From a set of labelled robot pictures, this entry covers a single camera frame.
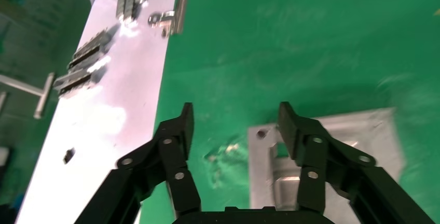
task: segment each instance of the metal rod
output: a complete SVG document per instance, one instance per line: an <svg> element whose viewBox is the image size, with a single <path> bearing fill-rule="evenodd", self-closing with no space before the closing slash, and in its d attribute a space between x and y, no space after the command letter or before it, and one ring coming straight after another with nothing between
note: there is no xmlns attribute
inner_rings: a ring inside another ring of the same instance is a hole
<svg viewBox="0 0 440 224"><path fill-rule="evenodd" d="M5 103L6 96L8 96L7 92L1 92L0 93L0 113L2 112L3 104Z"/></svg>
<svg viewBox="0 0 440 224"><path fill-rule="evenodd" d="M28 92L28 93L31 93L31 94L35 94L37 96L42 96L43 95L43 90L42 89L34 87L34 86L26 84L26 83L23 83L23 82L21 82L19 80L15 80L15 79L9 78L9 77L4 76L4 75L0 75L0 82L6 84L8 86L20 89L22 91L25 91L25 92Z"/></svg>
<svg viewBox="0 0 440 224"><path fill-rule="evenodd" d="M49 96L50 89L52 88L53 80L55 79L55 73L50 73L47 76L46 83L44 84L44 93L41 95L38 101L37 108L35 109L34 118L40 119L43 114L44 106L46 105L47 97Z"/></svg>

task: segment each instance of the metal hinge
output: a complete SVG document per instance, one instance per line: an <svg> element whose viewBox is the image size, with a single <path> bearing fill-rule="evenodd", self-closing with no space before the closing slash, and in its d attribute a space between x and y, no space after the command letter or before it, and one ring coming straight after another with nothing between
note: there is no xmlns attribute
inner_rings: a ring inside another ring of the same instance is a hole
<svg viewBox="0 0 440 224"><path fill-rule="evenodd" d="M177 0L175 10L166 12L154 12L148 18L148 24L152 27L163 27L162 37L169 37L173 34L181 34L183 31L183 20L185 17L187 0Z"/></svg>

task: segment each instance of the green surface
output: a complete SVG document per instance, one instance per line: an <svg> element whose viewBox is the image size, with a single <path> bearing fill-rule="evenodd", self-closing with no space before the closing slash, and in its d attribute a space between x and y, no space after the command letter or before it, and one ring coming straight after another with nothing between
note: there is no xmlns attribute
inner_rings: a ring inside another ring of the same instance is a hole
<svg viewBox="0 0 440 224"><path fill-rule="evenodd" d="M403 188L440 222L440 0L188 0L157 122L193 102L189 166L205 211L249 206L247 128L280 101L315 117L396 107ZM238 149L227 152L228 145ZM170 223L164 185L141 223Z"/></svg>

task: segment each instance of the bolt head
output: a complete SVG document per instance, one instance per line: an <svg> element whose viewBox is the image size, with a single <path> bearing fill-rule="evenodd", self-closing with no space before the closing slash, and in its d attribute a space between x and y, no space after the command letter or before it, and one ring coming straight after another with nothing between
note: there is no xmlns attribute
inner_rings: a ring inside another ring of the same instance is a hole
<svg viewBox="0 0 440 224"><path fill-rule="evenodd" d="M318 174L315 171L309 171L309 173L307 173L307 175L313 179L316 179L318 177Z"/></svg>
<svg viewBox="0 0 440 224"><path fill-rule="evenodd" d="M182 179L185 176L185 174L183 174L182 172L176 173L174 175L174 178L176 178L177 180Z"/></svg>
<svg viewBox="0 0 440 224"><path fill-rule="evenodd" d="M128 164L130 164L130 163L132 163L133 162L133 159L131 159L131 158L125 158L122 162L121 162L121 164L122 165L128 165Z"/></svg>

